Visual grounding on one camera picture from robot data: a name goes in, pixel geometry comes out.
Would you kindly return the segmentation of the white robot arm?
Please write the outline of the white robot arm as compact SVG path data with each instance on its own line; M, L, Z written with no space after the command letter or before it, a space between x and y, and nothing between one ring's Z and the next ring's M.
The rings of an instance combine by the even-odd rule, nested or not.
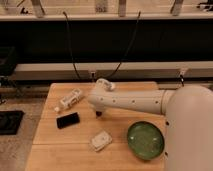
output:
M97 115L107 107L166 118L164 171L213 171L213 91L200 85L176 90L113 91L96 81L88 102Z

